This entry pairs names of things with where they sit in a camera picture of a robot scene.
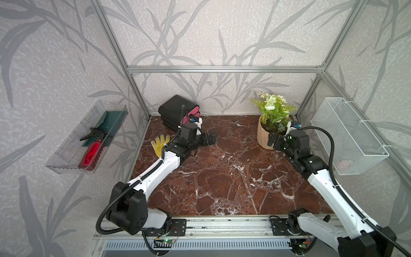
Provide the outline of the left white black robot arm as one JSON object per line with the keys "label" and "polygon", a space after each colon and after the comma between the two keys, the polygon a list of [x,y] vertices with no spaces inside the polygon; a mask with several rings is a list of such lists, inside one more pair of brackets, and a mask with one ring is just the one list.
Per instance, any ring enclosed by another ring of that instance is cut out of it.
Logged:
{"label": "left white black robot arm", "polygon": [[135,235],[140,231],[168,233],[171,215],[148,207],[148,199],[167,176],[180,167],[192,152],[216,144],[216,133],[203,132],[200,123],[182,125],[174,137],[161,149],[159,159],[138,177],[119,182],[113,189],[108,206],[96,222],[96,231],[110,235],[125,231]]}

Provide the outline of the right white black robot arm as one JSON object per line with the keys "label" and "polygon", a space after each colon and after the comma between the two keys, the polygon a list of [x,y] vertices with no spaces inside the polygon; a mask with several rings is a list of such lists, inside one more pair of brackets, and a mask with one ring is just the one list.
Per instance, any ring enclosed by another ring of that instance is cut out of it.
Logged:
{"label": "right white black robot arm", "polygon": [[330,217],[317,218],[301,208],[289,212],[288,218],[270,218],[274,233],[313,236],[341,257],[389,257],[397,236],[389,227],[382,228],[364,212],[337,182],[332,160],[325,163],[311,153],[309,136],[304,130],[292,130],[286,136],[269,135],[268,145],[285,153],[294,169],[323,197],[342,224],[337,228]]}

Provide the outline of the black drawer unit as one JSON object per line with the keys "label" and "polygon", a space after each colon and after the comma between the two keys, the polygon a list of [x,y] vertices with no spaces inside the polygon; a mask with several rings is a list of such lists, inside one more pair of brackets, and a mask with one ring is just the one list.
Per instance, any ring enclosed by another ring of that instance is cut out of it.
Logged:
{"label": "black drawer unit", "polygon": [[188,111],[191,111],[195,106],[199,106],[180,95],[175,95],[158,109],[163,124],[174,132],[177,132],[178,126],[180,126],[182,105],[185,105]]}

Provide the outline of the pink top drawer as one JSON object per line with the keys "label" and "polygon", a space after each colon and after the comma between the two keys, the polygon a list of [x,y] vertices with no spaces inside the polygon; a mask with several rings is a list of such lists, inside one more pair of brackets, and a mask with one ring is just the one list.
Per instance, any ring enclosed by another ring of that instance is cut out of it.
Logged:
{"label": "pink top drawer", "polygon": [[199,122],[200,119],[200,107],[195,106],[191,111],[188,111],[185,105],[182,105],[182,118],[181,125],[184,125],[188,122]]}

